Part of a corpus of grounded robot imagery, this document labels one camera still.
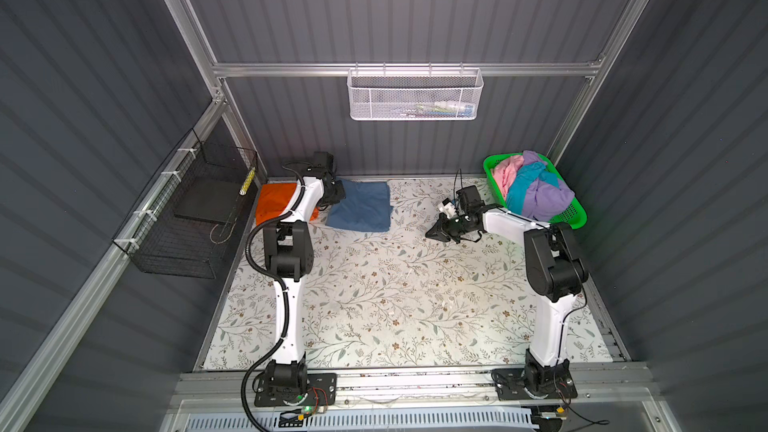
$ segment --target green plastic basket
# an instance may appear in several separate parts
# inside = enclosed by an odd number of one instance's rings
[[[504,198],[502,197],[502,192],[498,190],[496,181],[493,179],[492,171],[494,167],[496,167],[505,158],[509,158],[512,156],[519,156],[521,154],[522,152],[517,152],[514,154],[498,154],[496,156],[487,157],[482,163],[482,168],[485,169],[485,175],[488,176],[488,183],[491,185],[491,193],[493,193],[493,197],[496,199],[496,202],[499,204],[504,205]],[[542,154],[539,154],[538,156],[541,157],[542,160],[547,163],[548,171],[552,172],[559,178],[563,178],[560,175],[560,172],[558,172],[558,170],[554,168],[549,158],[544,157]],[[580,228],[587,223],[587,213],[584,211],[584,207],[582,207],[581,204],[578,202],[578,199],[574,197],[574,200],[571,202],[571,205],[568,206],[568,208],[566,208],[562,214],[560,214],[559,216],[552,217],[552,220],[549,221],[549,223],[551,224],[554,224],[556,222],[567,222],[568,224],[571,225],[572,228]]]

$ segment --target gray wall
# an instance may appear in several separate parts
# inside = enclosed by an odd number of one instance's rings
[[[632,357],[686,430],[768,406],[768,0],[652,0],[561,166]]]
[[[491,154],[546,152],[584,79],[485,79],[478,118],[440,122],[370,122],[350,118],[342,78],[229,79],[248,129],[272,176],[288,158],[312,151],[336,156],[341,174],[482,172]]]
[[[0,0],[0,36],[3,397],[210,96],[162,0]],[[151,428],[217,288],[127,270],[29,430]]]
[[[191,0],[219,62],[595,60],[627,0]],[[341,79],[230,79],[271,176],[327,149],[344,174],[481,172],[545,152],[581,78],[486,78],[469,122],[355,122]]]

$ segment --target black mounting plate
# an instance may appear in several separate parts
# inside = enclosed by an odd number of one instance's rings
[[[523,368],[493,369],[491,376],[494,377],[496,395],[499,400],[529,400],[529,399],[558,399],[561,397],[552,387],[552,390],[543,397],[533,396],[526,390],[523,381]],[[571,374],[562,379],[565,387],[560,386],[560,393],[565,399],[575,399],[578,397],[576,385]]]
[[[309,384],[307,387],[306,398],[301,403],[302,406],[315,404],[316,396],[312,388],[322,389],[325,391],[325,394],[320,392],[320,396],[317,397],[318,406],[333,405],[336,402],[336,374],[308,374],[307,381],[309,382]],[[255,407],[285,407],[286,406],[286,404],[283,403],[282,399],[275,396],[270,396],[269,391],[266,388],[263,375],[259,378],[259,383],[257,387],[258,388],[256,390],[258,391],[256,392],[256,398],[254,399]]]

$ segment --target white mesh basket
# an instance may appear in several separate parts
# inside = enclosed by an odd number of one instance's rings
[[[473,120],[483,81],[480,69],[404,66],[350,69],[346,84],[354,120]]]

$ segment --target floral tabletop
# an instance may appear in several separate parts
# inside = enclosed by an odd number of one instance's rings
[[[438,204],[453,195],[453,179],[388,183],[389,232],[329,228],[327,212],[310,223],[315,261],[302,311],[308,365],[523,363],[536,293],[525,278],[522,246],[493,234],[460,245],[427,240]],[[484,178],[464,179],[472,184],[493,202]],[[253,249],[262,262],[261,234]],[[274,343],[274,289],[241,259],[205,369],[248,368]],[[589,308],[571,314],[567,342],[572,361],[610,361]]]

